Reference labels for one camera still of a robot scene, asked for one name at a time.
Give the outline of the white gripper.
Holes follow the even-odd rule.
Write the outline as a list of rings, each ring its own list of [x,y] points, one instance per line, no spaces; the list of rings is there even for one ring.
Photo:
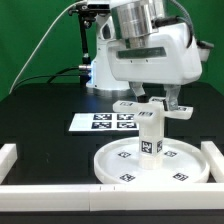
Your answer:
[[[169,84],[164,86],[167,109],[177,110],[180,85],[198,80],[202,73],[196,41],[187,46],[188,41],[185,23],[160,27],[146,37],[143,48],[127,49],[123,40],[111,41],[107,57],[112,75],[130,82],[138,103],[148,102],[143,83]]]

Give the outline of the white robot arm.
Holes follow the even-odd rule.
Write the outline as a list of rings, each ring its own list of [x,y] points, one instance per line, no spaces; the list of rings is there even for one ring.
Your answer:
[[[202,73],[191,23],[168,17],[163,0],[88,0],[87,5],[109,7],[96,17],[88,90],[102,95],[132,90],[141,98],[145,83],[162,84],[167,109],[177,109],[181,86]]]

